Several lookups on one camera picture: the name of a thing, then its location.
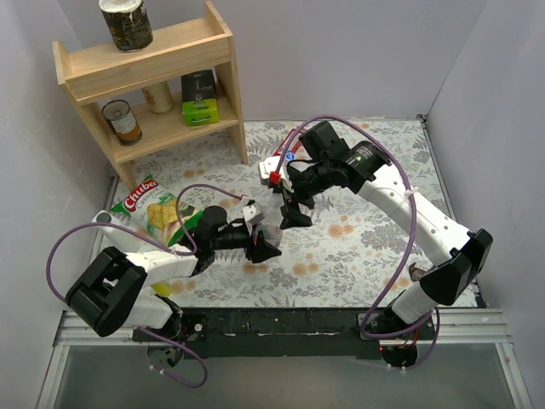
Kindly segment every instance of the green box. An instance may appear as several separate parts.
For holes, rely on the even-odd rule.
[[[181,77],[181,113],[187,126],[220,122],[212,70]]]

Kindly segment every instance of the white wall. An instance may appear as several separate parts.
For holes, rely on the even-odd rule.
[[[429,112],[486,0],[214,0],[235,34],[248,119]],[[84,47],[110,42],[98,1],[59,0]],[[145,0],[152,27],[204,0]]]
[[[0,407],[31,408],[61,311],[45,261],[61,234],[101,207],[106,159],[56,84],[51,41],[80,47],[58,3],[8,0],[0,26]],[[92,236],[66,243],[54,263],[58,281],[89,260]]]
[[[457,218],[494,245],[479,283],[545,407],[545,2],[488,2],[429,115]]]

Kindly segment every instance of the floral patterned surface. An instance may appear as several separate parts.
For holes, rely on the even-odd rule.
[[[419,121],[355,122],[391,150],[420,193],[448,211]],[[137,160],[137,181],[151,173],[174,194],[192,183],[209,183],[246,193],[265,205],[270,192],[260,184],[257,164],[271,156],[295,126],[294,122],[246,123],[248,165],[241,164],[227,133],[219,132]],[[342,124],[334,126],[349,146],[363,138]],[[300,150],[297,156],[305,158],[306,153]],[[115,203],[128,193],[120,183]],[[192,189],[183,199],[200,209],[220,205],[231,218],[241,216],[236,199],[209,189]],[[182,307],[370,306],[397,267],[407,234],[348,190],[332,188],[315,201],[310,212],[313,226],[285,231],[282,256],[255,265],[245,260],[242,251],[218,251],[215,263],[204,273],[172,280],[170,297]],[[142,250],[148,250],[148,244]],[[408,264],[412,262],[423,269],[431,266],[416,246]],[[405,270],[381,305],[386,306],[409,285]],[[455,305],[476,306],[471,290],[466,289]]]

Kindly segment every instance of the chip bag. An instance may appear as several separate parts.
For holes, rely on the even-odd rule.
[[[175,205],[176,196],[148,175],[125,200],[113,206],[112,211],[130,217],[163,245],[170,247],[184,235]],[[203,214],[182,201],[180,213],[187,229],[194,228]]]

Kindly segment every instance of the can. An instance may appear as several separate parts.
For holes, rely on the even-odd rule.
[[[100,0],[100,11],[116,47],[124,52],[144,49],[153,32],[142,0]]]
[[[122,145],[134,145],[142,139],[142,131],[127,101],[114,100],[108,102],[102,108],[102,116]]]

